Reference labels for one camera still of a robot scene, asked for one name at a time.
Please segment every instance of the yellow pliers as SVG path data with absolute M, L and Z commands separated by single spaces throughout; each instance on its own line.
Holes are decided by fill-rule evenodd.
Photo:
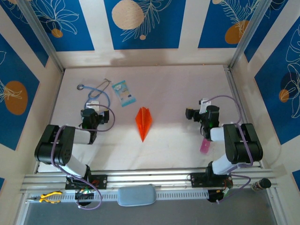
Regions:
M 28 198 L 27 201 L 39 201 L 40 203 L 42 203 L 43 201 L 47 202 L 47 203 L 51 203 L 51 204 L 57 204 L 57 203 L 60 203 L 60 200 L 58 201 L 51 201 L 51 200 L 48 200 L 46 199 L 47 197 L 50 197 L 52 195 L 61 195 L 62 192 L 61 191 L 53 191 L 53 192 L 50 192 L 46 195 L 41 195 L 39 197 L 32 197 L 32 198 Z

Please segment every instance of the light blue pad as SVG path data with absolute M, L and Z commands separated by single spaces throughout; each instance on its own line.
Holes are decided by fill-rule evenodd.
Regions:
M 155 200 L 156 192 L 152 185 L 121 187 L 118 190 L 118 204 L 120 206 L 150 205 Z

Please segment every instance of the metal bracket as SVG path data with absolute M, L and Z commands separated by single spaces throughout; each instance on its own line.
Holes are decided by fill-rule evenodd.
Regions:
M 92 184 L 99 190 L 105 190 L 106 185 L 107 185 L 107 175 L 91 175 L 90 180 L 92 180 Z M 78 180 L 73 180 L 69 177 L 67 177 L 66 181 L 66 190 L 79 190 L 86 188 L 88 190 L 92 190 L 93 188 L 90 187 L 89 185 L 78 181 Z
M 190 174 L 192 188 L 231 188 L 233 186 L 230 175 L 213 175 L 209 179 L 205 172 L 193 172 Z

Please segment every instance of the pink eraser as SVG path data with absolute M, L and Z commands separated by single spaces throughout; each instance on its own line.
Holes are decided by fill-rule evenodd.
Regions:
M 206 154 L 209 149 L 210 149 L 210 141 L 204 138 L 201 144 L 200 152 Z

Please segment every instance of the white leaf illustration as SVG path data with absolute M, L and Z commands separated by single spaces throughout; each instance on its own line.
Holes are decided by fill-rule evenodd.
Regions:
M 4 51 L 0 51 L 0 65 L 3 63 L 3 61 L 5 60 L 5 55 L 6 52 Z
M 22 14 L 22 12 L 20 11 L 19 7 L 16 4 L 11 3 L 8 0 L 1 0 L 1 1 L 10 10 L 11 14 L 15 18 L 21 20 L 23 23 L 28 24 L 27 20 L 25 19 L 24 15 Z
M 280 96 L 280 100 L 292 99 L 292 115 L 293 119 L 300 117 L 300 24 L 292 35 L 289 47 L 285 57 L 287 69 L 290 73 L 290 81 L 284 87 L 281 92 L 282 95 L 286 95 L 285 98 Z
M 35 5 L 39 7 L 40 12 L 46 13 L 50 18 L 55 18 L 55 11 L 52 5 L 46 0 L 35 0 Z
M 70 31 L 74 34 L 77 34 L 77 29 L 71 22 L 61 21 L 60 23 L 61 23 L 61 28 L 63 30 L 67 30 L 67 31 Z
M 59 14 L 62 10 L 65 9 L 66 4 L 65 4 L 65 1 L 64 1 L 64 0 L 55 0 L 54 2 L 55 2 L 55 3 L 54 3 L 53 9 L 54 9 L 54 11 L 55 11 L 55 13 L 56 13 L 56 15 L 57 15 L 57 14 Z
M 140 26 L 131 30 L 124 30 L 121 36 L 125 36 L 123 41 L 130 38 L 137 39 L 141 35 L 147 36 L 156 24 L 160 23 L 159 12 L 163 11 L 171 4 L 172 0 L 138 0 L 136 3 L 144 13 L 144 21 Z
M 79 14 L 66 9 L 60 11 L 60 14 L 57 16 L 58 20 L 68 21 L 68 22 L 74 22 L 78 20 L 78 18 L 79 18 Z

